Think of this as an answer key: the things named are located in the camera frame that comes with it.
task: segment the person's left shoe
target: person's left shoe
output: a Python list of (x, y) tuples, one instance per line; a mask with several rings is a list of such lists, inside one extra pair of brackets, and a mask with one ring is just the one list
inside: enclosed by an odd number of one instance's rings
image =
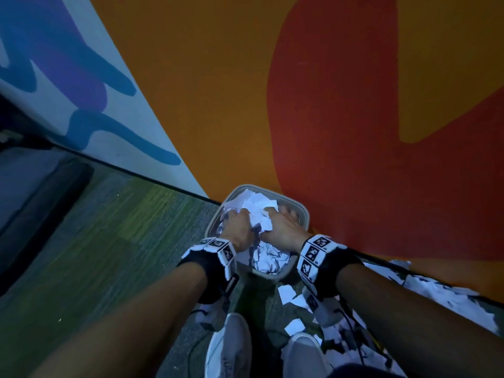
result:
[(230, 313), (208, 345), (205, 378), (249, 378), (251, 365), (249, 326), (241, 314)]

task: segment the person's left arm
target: person's left arm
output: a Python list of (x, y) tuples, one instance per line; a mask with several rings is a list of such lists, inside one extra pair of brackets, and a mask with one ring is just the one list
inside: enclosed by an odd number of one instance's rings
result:
[[(248, 249), (254, 239), (248, 211), (230, 212), (220, 237), (237, 252)], [(199, 264), (180, 265), (60, 346), (30, 376), (154, 376), (207, 284)]]

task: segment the wristband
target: wristband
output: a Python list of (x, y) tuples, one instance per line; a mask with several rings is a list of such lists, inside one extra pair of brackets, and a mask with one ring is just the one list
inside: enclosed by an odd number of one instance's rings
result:
[(349, 264), (362, 264), (353, 249), (329, 236), (315, 235), (303, 244), (297, 271), (306, 287), (321, 300), (338, 295), (338, 273)]
[(198, 263), (207, 275), (208, 285), (198, 303), (213, 304), (226, 291), (236, 271), (236, 252), (229, 240), (207, 237), (190, 247), (177, 266)]

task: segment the shoe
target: shoe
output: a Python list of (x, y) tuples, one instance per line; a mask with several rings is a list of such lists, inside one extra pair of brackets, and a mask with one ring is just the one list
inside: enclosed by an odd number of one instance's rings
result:
[(205, 358), (205, 378), (249, 378), (252, 340), (249, 325), (238, 313), (229, 313), (215, 332)]
[(294, 334), (282, 349), (283, 378), (326, 378), (333, 368), (317, 340), (307, 333)]

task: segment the forearm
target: forearm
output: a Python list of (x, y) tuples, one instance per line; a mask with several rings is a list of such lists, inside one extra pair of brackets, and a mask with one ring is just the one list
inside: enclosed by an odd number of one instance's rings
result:
[(503, 341), (368, 268), (351, 264), (336, 286), (406, 370), (419, 376), (497, 376)]
[(56, 350), (32, 377), (134, 377), (155, 374), (205, 290), (189, 262)]

